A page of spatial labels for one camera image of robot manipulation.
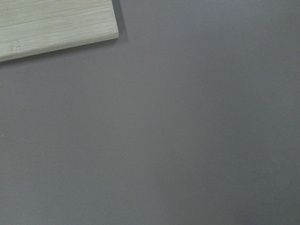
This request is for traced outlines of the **wooden cutting board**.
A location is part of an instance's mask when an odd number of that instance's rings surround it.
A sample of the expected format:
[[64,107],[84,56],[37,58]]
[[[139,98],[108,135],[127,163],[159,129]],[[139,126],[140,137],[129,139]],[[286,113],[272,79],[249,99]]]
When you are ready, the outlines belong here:
[[110,0],[2,0],[2,62],[117,39]]

